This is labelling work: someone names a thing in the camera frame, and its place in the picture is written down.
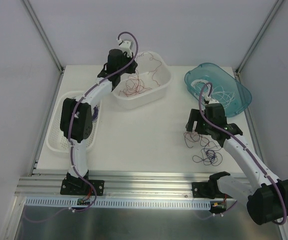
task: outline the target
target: white tabletop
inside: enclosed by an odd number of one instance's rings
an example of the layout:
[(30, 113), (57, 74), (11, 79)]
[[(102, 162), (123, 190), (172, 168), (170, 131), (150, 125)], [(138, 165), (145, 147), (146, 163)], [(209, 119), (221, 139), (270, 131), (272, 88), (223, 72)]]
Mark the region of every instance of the white tabletop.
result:
[[(158, 173), (242, 173), (232, 157), (223, 149), (219, 166), (206, 166), (192, 161), (201, 155), (201, 146), (188, 148), (183, 133), (190, 110), (198, 109), (198, 102), (187, 91), (186, 72), (193, 66), (171, 66), (173, 81), (164, 98), (153, 103), (125, 110), (114, 102), (112, 95), (103, 99), (95, 144), (87, 154), (88, 168), (94, 171), (158, 172)], [(100, 65), (66, 66), (56, 102), (69, 91), (86, 91), (93, 86)], [(231, 67), (223, 70), (233, 76)], [(236, 123), (253, 148), (246, 117), (241, 113), (228, 118)], [(67, 170), (69, 155), (58, 156), (44, 141), (37, 169)]]

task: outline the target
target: white string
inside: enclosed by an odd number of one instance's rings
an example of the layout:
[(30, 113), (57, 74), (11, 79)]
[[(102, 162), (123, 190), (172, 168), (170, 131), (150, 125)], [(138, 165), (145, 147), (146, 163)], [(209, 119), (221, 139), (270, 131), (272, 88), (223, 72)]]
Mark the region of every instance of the white string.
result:
[[(203, 87), (204, 83), (200, 81), (192, 82), (192, 87), (197, 90), (200, 94), (201, 88)], [(218, 100), (224, 107), (224, 109), (228, 108), (231, 102), (233, 102), (235, 98), (235, 92), (233, 91), (225, 91), (222, 86), (217, 86), (213, 89), (211, 97)]]

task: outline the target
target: white plastic basket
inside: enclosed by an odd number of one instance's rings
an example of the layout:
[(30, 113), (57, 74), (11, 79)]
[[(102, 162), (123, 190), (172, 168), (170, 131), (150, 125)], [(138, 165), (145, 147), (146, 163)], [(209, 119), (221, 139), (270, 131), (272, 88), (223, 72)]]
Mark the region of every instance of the white plastic basket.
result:
[[(122, 75), (121, 82), (113, 91), (117, 103), (126, 109), (134, 109), (164, 97), (172, 80), (168, 66), (157, 53), (141, 52), (136, 62), (137, 73)], [(141, 80), (140, 87), (137, 87), (138, 79)]]
[[(73, 97), (79, 98), (78, 96), (81, 96), (83, 93), (84, 93), (83, 91), (72, 91), (72, 92), (69, 91), (65, 93), (58, 101), (54, 110), (55, 114), (52, 116), (50, 120), (50, 124), (49, 124), (50, 128), (49, 128), (49, 131), (47, 131), (47, 135), (46, 135), (46, 145), (48, 146), (50, 150), (57, 152), (57, 153), (63, 153), (63, 154), (69, 153), (69, 142), (67, 138), (64, 137), (63, 132), (59, 128), (60, 118), (62, 114), (62, 105), (63, 105), (63, 101), (66, 98), (73, 98)], [(100, 104), (98, 105), (97, 120), (93, 122), (92, 133), (86, 140), (87, 151), (90, 151), (90, 149), (92, 148), (95, 142), (95, 137), (97, 133), (97, 123), (99, 122), (100, 113), (101, 113)]]

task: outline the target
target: teal plastic bowl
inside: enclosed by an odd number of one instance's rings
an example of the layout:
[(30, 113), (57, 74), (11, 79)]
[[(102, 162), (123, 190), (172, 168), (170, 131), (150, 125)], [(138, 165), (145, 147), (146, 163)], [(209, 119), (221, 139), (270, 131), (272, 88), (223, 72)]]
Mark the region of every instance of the teal plastic bowl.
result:
[(224, 106), (228, 118), (242, 113), (252, 102), (250, 91), (216, 64), (209, 62), (200, 64), (185, 75), (187, 90), (197, 100), (206, 82), (213, 84), (212, 98)]

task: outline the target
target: tangled red wire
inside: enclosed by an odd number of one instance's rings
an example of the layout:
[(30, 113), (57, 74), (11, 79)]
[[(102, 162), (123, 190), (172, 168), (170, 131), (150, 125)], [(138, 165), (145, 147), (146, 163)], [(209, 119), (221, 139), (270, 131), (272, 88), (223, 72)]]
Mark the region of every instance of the tangled red wire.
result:
[[(149, 75), (150, 73), (152, 74), (152, 81), (154, 81), (158, 87), (160, 87), (160, 84), (154, 79), (154, 75), (156, 74), (158, 68), (162, 65), (162, 62), (155, 59), (154, 56), (150, 53), (150, 52), (143, 52), (141, 55), (139, 55), (136, 59), (138, 59), (139, 57), (142, 57), (144, 54), (150, 54), (151, 57), (149, 58), (150, 61), (155, 60), (159, 62), (159, 65), (152, 71), (149, 71), (147, 73), (147, 75)], [(120, 90), (119, 94), (123, 93), (125, 96), (127, 97), (131, 97), (131, 96), (135, 96), (137, 94), (142, 94), (146, 91), (152, 90), (151, 87), (145, 87), (145, 83), (144, 81), (139, 77), (139, 72), (138, 70), (136, 70), (136, 75), (129, 75), (128, 79), (125, 83), (126, 88), (124, 88), (124, 90)]]

